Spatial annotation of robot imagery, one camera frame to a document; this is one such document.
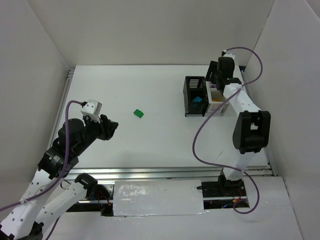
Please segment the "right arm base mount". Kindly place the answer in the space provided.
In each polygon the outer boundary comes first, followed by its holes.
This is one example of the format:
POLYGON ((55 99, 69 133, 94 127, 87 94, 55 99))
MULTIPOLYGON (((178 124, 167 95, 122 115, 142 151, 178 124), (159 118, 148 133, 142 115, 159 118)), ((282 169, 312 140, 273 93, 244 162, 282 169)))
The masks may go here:
POLYGON ((237 208, 249 206, 244 184, 233 189, 222 190, 217 181, 203 181, 196 189, 202 192, 205 210, 232 209, 235 203, 237 208))

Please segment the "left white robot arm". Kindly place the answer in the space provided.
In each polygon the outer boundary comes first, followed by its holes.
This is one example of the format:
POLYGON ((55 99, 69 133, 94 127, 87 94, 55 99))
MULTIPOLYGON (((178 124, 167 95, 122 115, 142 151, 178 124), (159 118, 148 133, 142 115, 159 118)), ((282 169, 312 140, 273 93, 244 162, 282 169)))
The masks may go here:
POLYGON ((95 140, 110 140, 118 126, 103 114, 98 121, 89 115, 67 120, 52 147, 44 153, 24 195, 9 207, 11 212, 0 222, 0 238, 40 240, 48 227, 57 224, 60 216, 79 200, 108 201, 108 190, 88 173, 79 174, 54 200, 48 199, 79 162, 79 156, 95 140))

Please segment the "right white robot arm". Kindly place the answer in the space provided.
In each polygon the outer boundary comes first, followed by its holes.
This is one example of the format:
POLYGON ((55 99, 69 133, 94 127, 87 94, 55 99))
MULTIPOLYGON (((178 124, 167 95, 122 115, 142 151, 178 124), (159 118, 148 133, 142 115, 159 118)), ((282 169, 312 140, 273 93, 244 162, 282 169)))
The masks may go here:
POLYGON ((253 103, 241 80, 234 77, 235 55, 226 52, 211 61, 205 80, 215 85, 237 114, 232 134, 233 146, 238 150, 230 167, 224 167, 218 177, 221 189, 241 185, 243 174, 254 156, 268 145, 271 114, 253 103))

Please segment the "green square lego brick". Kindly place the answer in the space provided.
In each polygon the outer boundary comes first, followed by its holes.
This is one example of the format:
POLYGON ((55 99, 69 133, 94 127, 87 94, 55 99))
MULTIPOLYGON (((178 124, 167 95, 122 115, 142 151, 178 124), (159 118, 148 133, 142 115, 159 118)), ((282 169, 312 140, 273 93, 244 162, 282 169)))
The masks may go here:
POLYGON ((144 116, 144 113, 139 109, 136 109, 133 114, 138 118, 142 118, 144 116))

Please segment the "teal flower printed lego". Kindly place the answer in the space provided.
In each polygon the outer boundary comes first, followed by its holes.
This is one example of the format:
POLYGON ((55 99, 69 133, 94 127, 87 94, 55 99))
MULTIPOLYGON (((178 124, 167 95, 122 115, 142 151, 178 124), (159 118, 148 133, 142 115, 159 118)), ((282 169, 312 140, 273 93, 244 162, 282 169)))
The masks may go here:
POLYGON ((201 97, 199 97, 199 96, 197 96, 196 98, 194 98, 192 100, 192 103, 193 104, 197 104, 197 105, 201 104, 202 102, 203 102, 203 99, 201 97))

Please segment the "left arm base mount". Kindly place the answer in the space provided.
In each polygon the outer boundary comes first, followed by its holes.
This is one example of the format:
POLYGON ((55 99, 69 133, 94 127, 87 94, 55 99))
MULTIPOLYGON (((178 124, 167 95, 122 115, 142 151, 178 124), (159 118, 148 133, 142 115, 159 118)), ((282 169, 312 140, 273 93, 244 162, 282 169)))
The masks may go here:
POLYGON ((113 217, 113 196, 115 183, 100 183, 93 187, 90 194, 77 201, 67 213, 98 213, 103 217, 113 217))

